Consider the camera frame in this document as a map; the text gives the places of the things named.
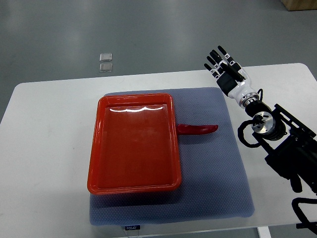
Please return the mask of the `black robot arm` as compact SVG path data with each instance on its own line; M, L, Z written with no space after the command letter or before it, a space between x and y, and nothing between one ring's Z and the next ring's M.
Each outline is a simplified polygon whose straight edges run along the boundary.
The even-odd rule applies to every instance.
M249 148L262 147L266 163L290 181L294 192L302 192L304 181L317 191L316 134L276 104L272 110L263 102L263 90L254 90L243 67L222 47L212 50L204 66L221 91L246 112L250 120L238 127L237 135Z

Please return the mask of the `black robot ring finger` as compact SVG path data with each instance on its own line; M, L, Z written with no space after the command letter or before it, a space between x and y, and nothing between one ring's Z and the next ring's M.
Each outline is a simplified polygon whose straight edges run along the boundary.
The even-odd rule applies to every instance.
M220 65L214 61L214 59L210 56L207 56L207 60L213 65L213 67L218 71L218 72L223 72L223 69L220 67Z

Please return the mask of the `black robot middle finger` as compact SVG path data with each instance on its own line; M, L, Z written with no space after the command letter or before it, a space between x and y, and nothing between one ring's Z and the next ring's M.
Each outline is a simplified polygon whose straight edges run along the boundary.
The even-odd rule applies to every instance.
M219 65L220 64L228 64L227 61L225 61L216 50L212 50L210 52L210 57L212 57L214 59L215 62L217 62Z

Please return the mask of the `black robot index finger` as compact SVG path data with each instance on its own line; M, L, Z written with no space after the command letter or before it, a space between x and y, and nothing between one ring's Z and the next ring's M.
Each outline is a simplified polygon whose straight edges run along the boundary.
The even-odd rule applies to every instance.
M225 57L225 59L227 60L227 62L230 64L230 65L234 65L235 64L235 60L232 58L231 55L229 55L227 53L227 51L222 47L222 46L217 46L218 50L222 53L222 55Z

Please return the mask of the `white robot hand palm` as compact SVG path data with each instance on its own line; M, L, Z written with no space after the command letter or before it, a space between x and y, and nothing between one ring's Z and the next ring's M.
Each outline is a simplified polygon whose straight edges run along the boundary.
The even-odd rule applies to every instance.
M223 70L221 77L216 78L216 83L227 97L234 99L240 107L247 107L251 102L257 101L259 95L251 87L248 74L242 69L237 71L245 77L244 81L235 81Z

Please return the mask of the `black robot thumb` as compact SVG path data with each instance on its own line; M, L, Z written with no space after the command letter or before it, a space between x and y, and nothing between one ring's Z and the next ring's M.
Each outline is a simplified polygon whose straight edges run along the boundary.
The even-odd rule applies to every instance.
M245 77L241 75L237 70L235 70L232 66L222 63L222 69L228 73L235 81L244 81Z

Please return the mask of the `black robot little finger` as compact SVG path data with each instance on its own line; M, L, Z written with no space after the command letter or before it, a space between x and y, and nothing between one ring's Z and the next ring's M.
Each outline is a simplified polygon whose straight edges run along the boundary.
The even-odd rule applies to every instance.
M204 67L212 74L214 78L220 78L221 77L221 67L216 64L211 67L207 63L204 64Z

